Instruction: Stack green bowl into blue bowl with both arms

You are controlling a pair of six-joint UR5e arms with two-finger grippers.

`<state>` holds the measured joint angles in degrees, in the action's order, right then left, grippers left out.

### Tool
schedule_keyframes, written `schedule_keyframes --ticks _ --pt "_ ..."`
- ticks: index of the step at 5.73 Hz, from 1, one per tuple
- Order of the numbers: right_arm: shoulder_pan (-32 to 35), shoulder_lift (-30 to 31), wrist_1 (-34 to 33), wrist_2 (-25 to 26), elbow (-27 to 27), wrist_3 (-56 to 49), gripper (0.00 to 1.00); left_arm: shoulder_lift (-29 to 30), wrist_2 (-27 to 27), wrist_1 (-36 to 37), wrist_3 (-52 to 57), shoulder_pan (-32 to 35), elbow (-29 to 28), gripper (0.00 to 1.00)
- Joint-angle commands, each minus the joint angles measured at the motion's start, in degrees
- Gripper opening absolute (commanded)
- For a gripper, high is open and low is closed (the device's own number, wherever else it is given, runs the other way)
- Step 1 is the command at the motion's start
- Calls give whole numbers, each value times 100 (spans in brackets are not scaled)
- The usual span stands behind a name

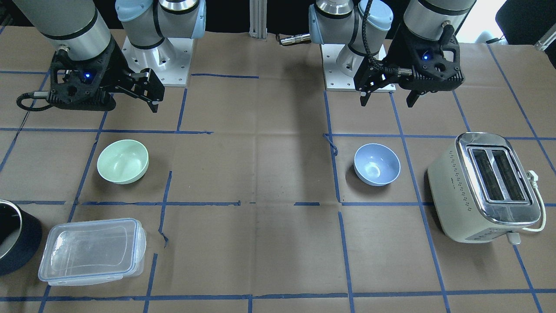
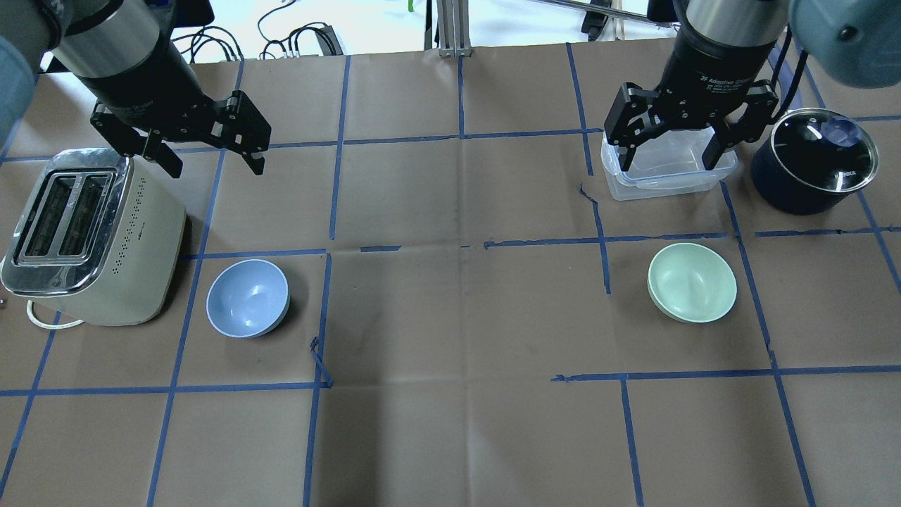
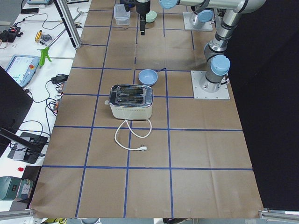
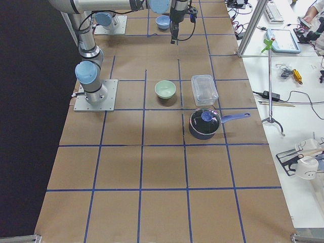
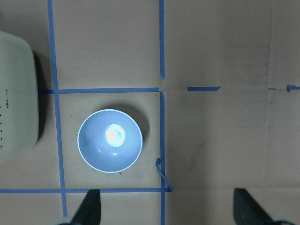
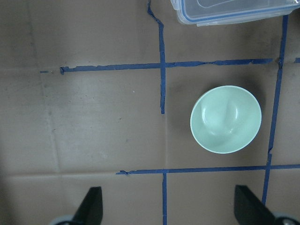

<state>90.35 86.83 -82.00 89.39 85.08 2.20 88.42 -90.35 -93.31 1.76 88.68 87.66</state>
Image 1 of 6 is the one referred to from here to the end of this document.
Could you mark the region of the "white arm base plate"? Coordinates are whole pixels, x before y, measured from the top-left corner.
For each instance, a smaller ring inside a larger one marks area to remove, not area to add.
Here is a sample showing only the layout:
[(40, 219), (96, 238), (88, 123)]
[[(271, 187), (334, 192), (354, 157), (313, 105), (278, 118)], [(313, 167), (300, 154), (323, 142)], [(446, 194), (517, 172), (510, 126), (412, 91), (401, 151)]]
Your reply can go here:
[(136, 73), (149, 68), (164, 86), (187, 87), (195, 43), (191, 38), (167, 38), (158, 47), (142, 50), (126, 38), (122, 51)]
[(355, 92), (354, 76), (363, 56), (346, 44), (322, 44), (322, 68), (327, 91)]

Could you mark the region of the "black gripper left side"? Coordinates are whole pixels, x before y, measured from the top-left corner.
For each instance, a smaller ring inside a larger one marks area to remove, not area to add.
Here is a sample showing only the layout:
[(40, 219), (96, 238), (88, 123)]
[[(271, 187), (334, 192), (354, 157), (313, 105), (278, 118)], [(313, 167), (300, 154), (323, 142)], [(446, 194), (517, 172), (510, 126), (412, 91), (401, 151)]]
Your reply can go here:
[(460, 46), (451, 24), (440, 28), (440, 37), (429, 40), (414, 34), (402, 23), (383, 64), (362, 61), (354, 76), (355, 89), (360, 92), (360, 105), (365, 107), (371, 93), (391, 82), (410, 90), (407, 107), (413, 108), (427, 92), (451, 91), (465, 80), (460, 65)]

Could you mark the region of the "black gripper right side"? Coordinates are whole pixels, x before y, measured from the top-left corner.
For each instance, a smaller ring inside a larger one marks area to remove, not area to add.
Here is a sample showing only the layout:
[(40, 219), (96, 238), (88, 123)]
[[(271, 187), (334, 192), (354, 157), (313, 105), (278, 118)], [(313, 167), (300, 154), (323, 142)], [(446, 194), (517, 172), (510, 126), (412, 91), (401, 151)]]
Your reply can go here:
[(151, 112), (157, 113), (164, 99), (164, 85), (149, 68), (139, 71), (139, 78), (135, 80), (113, 37), (103, 52), (88, 60), (72, 60), (70, 51), (69, 46), (60, 44), (50, 63), (50, 73), (54, 77), (50, 79), (46, 97), (48, 107), (113, 110), (116, 102), (112, 94), (123, 93), (145, 101)]

